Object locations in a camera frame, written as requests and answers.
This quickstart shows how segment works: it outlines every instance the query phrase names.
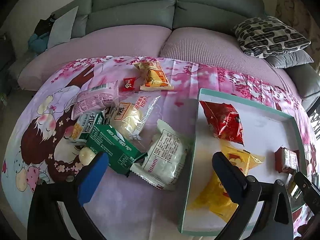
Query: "brown hair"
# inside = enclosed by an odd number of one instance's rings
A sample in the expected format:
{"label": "brown hair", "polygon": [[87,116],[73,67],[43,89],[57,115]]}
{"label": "brown hair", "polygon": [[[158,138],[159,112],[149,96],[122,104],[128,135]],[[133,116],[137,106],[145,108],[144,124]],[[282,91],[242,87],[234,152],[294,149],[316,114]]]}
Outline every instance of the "brown hair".
{"label": "brown hair", "polygon": [[[73,106],[56,121],[56,134],[49,139],[43,140],[41,131],[36,127],[36,120],[39,117],[32,120],[21,138],[21,155],[24,162],[30,165],[31,163],[40,164],[45,161],[48,165],[48,173],[54,182],[64,180],[68,175],[77,173],[73,167],[80,162],[78,156],[75,157],[72,163],[57,162],[54,159],[54,150],[62,139],[66,128],[76,123],[76,121],[71,120],[72,108]],[[69,169],[64,172],[58,172],[59,165],[64,165],[65,168],[68,167]]]}

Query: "teal bag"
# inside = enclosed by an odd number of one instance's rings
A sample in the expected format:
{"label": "teal bag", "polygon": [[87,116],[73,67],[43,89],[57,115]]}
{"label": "teal bag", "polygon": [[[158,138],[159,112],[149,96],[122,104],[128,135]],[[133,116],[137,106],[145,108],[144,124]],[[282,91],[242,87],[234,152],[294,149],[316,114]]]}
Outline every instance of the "teal bag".
{"label": "teal bag", "polygon": [[32,34],[28,40],[28,48],[33,50],[36,54],[45,52],[48,46],[50,33],[47,32],[40,37],[37,34]]}

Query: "pink blanket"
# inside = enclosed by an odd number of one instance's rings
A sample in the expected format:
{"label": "pink blanket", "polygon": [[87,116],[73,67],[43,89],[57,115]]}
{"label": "pink blanket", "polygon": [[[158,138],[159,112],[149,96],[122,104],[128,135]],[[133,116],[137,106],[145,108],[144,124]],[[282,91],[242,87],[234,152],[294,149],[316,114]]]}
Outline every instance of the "pink blanket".
{"label": "pink blanket", "polygon": [[[309,179],[320,172],[315,134],[300,102],[279,87],[223,68],[151,57],[102,57],[72,61],[54,73],[21,114],[9,139],[2,168],[6,198],[27,226],[28,211],[36,181],[64,180],[82,168],[79,149],[69,143],[75,121],[71,120],[76,95],[88,88],[123,78],[142,78],[134,62],[159,60],[174,91],[162,92],[146,129],[155,129],[163,119],[173,129],[194,136],[197,93],[208,88],[260,102],[295,117],[304,144]],[[174,192],[161,191],[131,174],[129,178],[107,169],[92,200],[85,208],[107,239],[188,239],[176,229],[179,208],[185,196],[187,174],[182,173]],[[306,222],[310,210],[295,213],[297,227]]]}

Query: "red snack bag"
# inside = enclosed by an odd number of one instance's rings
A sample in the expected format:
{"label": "red snack bag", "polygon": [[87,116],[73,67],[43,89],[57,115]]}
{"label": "red snack bag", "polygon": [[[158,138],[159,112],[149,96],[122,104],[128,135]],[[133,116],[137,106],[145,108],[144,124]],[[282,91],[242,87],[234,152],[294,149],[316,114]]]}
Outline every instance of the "red snack bag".
{"label": "red snack bag", "polygon": [[136,78],[124,78],[124,86],[122,88],[123,92],[128,92],[134,90],[133,85]]}
{"label": "red snack bag", "polygon": [[213,136],[243,145],[240,117],[232,105],[200,101]]}
{"label": "red snack bag", "polygon": [[299,169],[297,154],[287,148],[280,147],[275,152],[275,159],[276,171],[279,173],[284,172],[293,174]]}

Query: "pink sofa cover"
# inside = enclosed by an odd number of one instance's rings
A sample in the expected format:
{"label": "pink sofa cover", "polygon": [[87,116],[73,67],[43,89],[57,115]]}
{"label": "pink sofa cover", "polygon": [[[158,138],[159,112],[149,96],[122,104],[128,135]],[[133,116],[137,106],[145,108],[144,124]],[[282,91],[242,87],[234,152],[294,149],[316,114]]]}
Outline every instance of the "pink sofa cover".
{"label": "pink sofa cover", "polygon": [[243,54],[237,39],[227,34],[194,27],[176,29],[161,49],[160,57],[213,65],[247,74],[281,87],[301,102],[293,81],[283,69],[275,69],[264,59]]}
{"label": "pink sofa cover", "polygon": [[63,64],[77,58],[158,57],[170,34],[170,29],[154,25],[124,25],[101,29],[40,54],[22,70],[18,84],[25,90],[38,90]]}

